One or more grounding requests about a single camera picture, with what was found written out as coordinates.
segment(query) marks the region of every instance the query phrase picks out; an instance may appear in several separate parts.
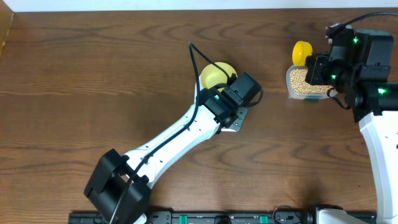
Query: wooden table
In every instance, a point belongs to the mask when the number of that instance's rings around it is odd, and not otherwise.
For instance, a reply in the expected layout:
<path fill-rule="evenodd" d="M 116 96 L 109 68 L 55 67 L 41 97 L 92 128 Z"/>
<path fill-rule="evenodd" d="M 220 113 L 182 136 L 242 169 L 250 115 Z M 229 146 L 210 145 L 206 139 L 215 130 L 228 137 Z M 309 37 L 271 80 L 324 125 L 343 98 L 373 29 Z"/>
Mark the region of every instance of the wooden table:
<path fill-rule="evenodd" d="M 240 133 L 192 149 L 155 185 L 174 210 L 273 210 L 311 203 L 375 211 L 368 151 L 332 100 L 289 100 L 292 47 L 328 50 L 325 27 L 373 10 L 20 13 L 0 59 L 0 223 L 66 223 L 94 210 L 83 189 L 108 150 L 147 142 L 193 103 L 187 41 L 264 89 Z M 398 20 L 357 28 L 397 37 Z M 206 62 L 197 57 L 201 70 Z M 391 60 L 397 80 L 398 49 Z"/>

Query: plastic container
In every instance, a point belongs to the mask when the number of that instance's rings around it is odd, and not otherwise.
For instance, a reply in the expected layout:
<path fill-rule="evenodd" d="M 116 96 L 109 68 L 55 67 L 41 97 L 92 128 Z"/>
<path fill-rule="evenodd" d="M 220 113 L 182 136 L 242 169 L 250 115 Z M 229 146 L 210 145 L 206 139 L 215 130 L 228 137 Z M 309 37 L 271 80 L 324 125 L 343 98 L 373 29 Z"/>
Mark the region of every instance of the plastic container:
<path fill-rule="evenodd" d="M 298 99 L 298 100 L 304 100 L 304 99 L 311 99 L 311 100 L 320 100 L 320 99 L 326 99 L 329 98 L 326 93 L 324 94 L 313 94 L 313 93 L 297 93 L 293 87 L 292 87 L 292 82 L 290 81 L 290 73 L 292 72 L 293 69 L 303 69 L 306 68 L 306 66 L 294 66 L 292 65 L 286 72 L 286 85 L 287 85 L 287 91 L 289 92 L 289 99 Z M 332 90 L 330 92 L 330 96 L 335 96 L 337 94 L 336 90 Z"/>

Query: beans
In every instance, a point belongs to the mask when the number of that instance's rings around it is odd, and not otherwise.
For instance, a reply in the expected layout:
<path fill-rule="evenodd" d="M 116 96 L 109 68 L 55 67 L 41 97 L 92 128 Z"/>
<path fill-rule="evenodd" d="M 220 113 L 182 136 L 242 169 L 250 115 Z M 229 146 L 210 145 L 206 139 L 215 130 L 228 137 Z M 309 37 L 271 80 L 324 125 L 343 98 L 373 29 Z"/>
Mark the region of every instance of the beans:
<path fill-rule="evenodd" d="M 306 68 L 296 68 L 290 73 L 290 82 L 294 91 L 297 93 L 326 94 L 326 92 L 332 87 L 330 85 L 310 85 L 305 81 L 306 74 Z"/>

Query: white wall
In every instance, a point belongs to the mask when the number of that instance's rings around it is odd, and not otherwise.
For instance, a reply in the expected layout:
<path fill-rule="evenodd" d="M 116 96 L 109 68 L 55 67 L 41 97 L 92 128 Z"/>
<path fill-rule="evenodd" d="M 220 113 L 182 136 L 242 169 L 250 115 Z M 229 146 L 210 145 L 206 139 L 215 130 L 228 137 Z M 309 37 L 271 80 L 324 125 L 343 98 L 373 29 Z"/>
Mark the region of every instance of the white wall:
<path fill-rule="evenodd" d="M 4 0 L 4 2 L 14 12 L 398 7 L 398 0 Z"/>

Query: yellow cup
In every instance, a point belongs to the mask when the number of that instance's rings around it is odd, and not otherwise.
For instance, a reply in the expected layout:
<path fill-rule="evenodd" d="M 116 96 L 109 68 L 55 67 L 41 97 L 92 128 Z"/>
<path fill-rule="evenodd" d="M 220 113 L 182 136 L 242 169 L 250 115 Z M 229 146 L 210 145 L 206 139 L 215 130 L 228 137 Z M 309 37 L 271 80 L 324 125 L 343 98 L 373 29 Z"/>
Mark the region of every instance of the yellow cup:
<path fill-rule="evenodd" d="M 220 66 L 229 77 L 232 74 L 236 74 L 236 70 L 224 62 L 215 62 L 216 65 Z M 204 88 L 211 88 L 219 83 L 226 83 L 227 78 L 223 71 L 218 69 L 216 66 L 209 64 L 207 65 L 200 74 L 200 83 Z"/>
<path fill-rule="evenodd" d="M 312 55 L 311 44 L 302 40 L 298 41 L 293 48 L 293 64 L 295 66 L 304 66 L 305 59 L 310 55 Z"/>

